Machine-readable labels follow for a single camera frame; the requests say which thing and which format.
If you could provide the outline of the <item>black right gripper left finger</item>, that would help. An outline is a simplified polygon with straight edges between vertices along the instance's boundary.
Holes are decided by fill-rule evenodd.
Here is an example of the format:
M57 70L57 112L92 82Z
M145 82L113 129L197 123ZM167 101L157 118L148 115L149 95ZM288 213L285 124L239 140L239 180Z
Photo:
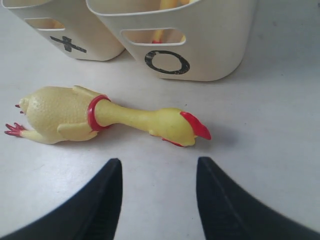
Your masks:
M4 240L112 240L123 199L122 163L112 158L75 195Z

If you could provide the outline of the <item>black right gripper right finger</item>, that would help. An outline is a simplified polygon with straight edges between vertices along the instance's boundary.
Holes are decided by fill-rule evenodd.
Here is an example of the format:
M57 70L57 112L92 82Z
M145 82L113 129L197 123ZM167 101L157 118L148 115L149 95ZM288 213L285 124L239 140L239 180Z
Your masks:
M320 234L276 212L232 180L210 157L196 167L198 212L207 240L318 240Z

